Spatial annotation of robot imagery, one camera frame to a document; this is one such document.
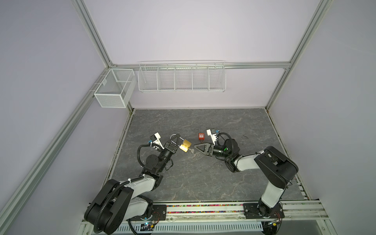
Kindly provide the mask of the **red safety padlock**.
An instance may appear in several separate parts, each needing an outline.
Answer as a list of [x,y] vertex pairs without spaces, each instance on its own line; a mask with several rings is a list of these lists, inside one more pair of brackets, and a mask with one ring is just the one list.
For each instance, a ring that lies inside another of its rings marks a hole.
[[200,142],[205,140],[205,134],[200,131],[200,128],[196,128],[196,133]]

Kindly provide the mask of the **brass padlock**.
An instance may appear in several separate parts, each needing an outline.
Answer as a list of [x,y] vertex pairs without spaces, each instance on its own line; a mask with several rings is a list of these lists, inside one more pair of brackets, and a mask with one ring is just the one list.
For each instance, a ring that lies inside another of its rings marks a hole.
[[181,137],[180,134],[173,134],[170,137],[170,142],[184,152],[188,152],[191,147],[191,142]]

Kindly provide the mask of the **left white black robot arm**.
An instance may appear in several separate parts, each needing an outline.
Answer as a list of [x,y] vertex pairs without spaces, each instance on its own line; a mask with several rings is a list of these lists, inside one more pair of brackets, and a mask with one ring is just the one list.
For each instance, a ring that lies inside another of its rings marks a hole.
[[108,180],[87,207],[84,219],[94,226],[93,232],[111,235],[124,220],[136,216],[152,217],[153,201],[144,193],[156,189],[162,179],[163,170],[172,162],[171,158],[180,146],[169,141],[160,146],[156,143],[140,145],[137,160],[143,168],[137,178],[120,182]]

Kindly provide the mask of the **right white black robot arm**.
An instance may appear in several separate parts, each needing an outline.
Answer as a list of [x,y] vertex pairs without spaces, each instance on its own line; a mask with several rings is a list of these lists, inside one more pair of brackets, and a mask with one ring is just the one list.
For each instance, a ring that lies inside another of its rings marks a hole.
[[258,203],[244,206],[245,216],[251,218],[285,217],[281,197],[291,180],[299,172],[298,166],[273,146],[248,155],[240,154],[240,147],[235,139],[224,132],[209,133],[211,143],[195,144],[201,154],[214,157],[225,163],[232,172],[260,169],[268,183]]

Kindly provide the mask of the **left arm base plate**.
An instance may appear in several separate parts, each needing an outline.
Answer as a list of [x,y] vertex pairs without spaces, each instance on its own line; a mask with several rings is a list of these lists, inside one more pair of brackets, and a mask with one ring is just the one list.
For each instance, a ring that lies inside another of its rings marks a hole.
[[167,216],[167,205],[153,205],[151,208],[148,208],[143,215],[138,215],[130,218],[131,221],[152,221],[166,220]]

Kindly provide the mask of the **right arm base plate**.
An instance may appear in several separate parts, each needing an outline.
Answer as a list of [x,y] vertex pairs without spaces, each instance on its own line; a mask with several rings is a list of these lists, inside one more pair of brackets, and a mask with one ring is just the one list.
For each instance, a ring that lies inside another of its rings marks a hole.
[[244,203],[244,215],[247,219],[283,219],[285,214],[281,204],[276,204],[273,208],[258,203]]

